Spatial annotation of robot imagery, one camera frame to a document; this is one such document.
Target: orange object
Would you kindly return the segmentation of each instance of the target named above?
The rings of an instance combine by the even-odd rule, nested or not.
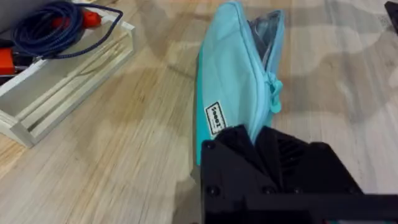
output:
[[[11,48],[0,48],[0,76],[13,75],[14,73],[15,68],[12,62]]]
[[[98,27],[101,25],[101,16],[96,12],[84,11],[83,18],[84,28]]]
[[[64,28],[69,26],[69,18],[66,18]],[[62,17],[58,17],[52,21],[53,27],[59,27],[62,24]],[[96,12],[83,11],[83,28],[98,27],[101,25],[101,16]]]

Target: blue cable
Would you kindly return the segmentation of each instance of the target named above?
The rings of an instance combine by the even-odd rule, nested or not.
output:
[[[84,33],[83,11],[81,7],[94,7],[118,13],[117,18],[111,24],[107,33],[90,47],[72,54],[60,55],[80,40]],[[123,16],[123,12],[110,7],[96,4],[79,3],[68,1],[55,1],[44,5],[38,11],[25,17],[20,21],[11,33],[11,39],[20,52],[42,58],[63,59],[85,54],[105,42],[111,35],[116,24]],[[54,28],[52,21],[62,18],[62,25]],[[69,18],[69,26],[64,28]]]

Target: screw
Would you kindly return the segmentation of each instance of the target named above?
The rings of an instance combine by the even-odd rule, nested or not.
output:
[[[274,194],[275,193],[275,189],[271,186],[263,186],[261,190],[262,190],[263,194]]]
[[[214,149],[216,147],[216,144],[213,141],[204,141],[203,145],[207,148],[207,149]]]
[[[301,193],[303,193],[303,190],[302,190],[300,187],[295,187],[295,188],[293,189],[293,192],[294,192],[295,194],[301,194]]]
[[[217,197],[220,195],[221,190],[217,186],[208,186],[206,188],[206,192],[210,195],[210,197]]]

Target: wood grain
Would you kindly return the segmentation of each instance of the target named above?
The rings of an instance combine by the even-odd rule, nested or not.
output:
[[[0,138],[0,223],[200,222],[195,60],[220,1],[118,0],[135,56],[31,150]],[[398,193],[398,37],[375,0],[248,0],[284,9],[274,126],[325,141],[365,192]]]

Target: wooden tray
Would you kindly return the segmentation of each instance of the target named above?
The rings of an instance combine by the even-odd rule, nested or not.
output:
[[[68,49],[97,42],[115,20],[104,11],[102,26],[86,30]],[[74,58],[40,60],[0,87],[0,133],[32,147],[102,84],[133,53],[134,26],[120,22],[97,49]]]

